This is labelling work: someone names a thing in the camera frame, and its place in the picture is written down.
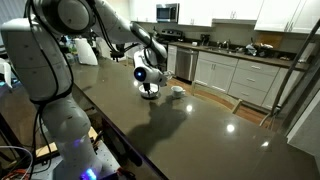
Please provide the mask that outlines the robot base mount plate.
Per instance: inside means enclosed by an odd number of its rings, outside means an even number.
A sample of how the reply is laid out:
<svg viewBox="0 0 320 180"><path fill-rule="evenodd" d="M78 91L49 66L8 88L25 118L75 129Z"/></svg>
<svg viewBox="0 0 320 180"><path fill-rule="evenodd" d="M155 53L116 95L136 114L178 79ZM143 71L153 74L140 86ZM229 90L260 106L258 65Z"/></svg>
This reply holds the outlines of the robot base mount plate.
<svg viewBox="0 0 320 180"><path fill-rule="evenodd" d="M31 180L103 180L111 178L120 167L102 142L94 150L89 140L74 143L51 163L37 164Z"/></svg>

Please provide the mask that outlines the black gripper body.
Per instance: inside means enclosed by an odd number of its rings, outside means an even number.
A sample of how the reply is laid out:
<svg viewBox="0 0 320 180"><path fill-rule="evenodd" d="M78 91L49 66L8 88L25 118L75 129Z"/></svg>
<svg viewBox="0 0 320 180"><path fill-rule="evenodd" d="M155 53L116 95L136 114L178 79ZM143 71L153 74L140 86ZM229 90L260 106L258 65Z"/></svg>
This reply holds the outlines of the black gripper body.
<svg viewBox="0 0 320 180"><path fill-rule="evenodd" d="M143 88L146 92L149 92L151 89L150 83L143 83Z"/></svg>

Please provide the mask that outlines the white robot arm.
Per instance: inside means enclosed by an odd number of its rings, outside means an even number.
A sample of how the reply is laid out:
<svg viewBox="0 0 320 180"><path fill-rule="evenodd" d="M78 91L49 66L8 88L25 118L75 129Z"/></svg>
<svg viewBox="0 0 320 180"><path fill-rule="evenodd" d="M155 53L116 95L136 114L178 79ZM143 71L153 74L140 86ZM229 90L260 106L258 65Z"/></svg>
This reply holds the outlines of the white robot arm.
<svg viewBox="0 0 320 180"><path fill-rule="evenodd" d="M144 48L134 54L134 77L145 85L166 84L166 75L157 68L167 59L166 49L139 24L118 15L106 0L27 0L26 13L3 23L1 36L62 157L53 179L104 178L107 164L95 153L88 136L90 120L73 99L73 73L58 38L94 30L111 44L142 44Z"/></svg>

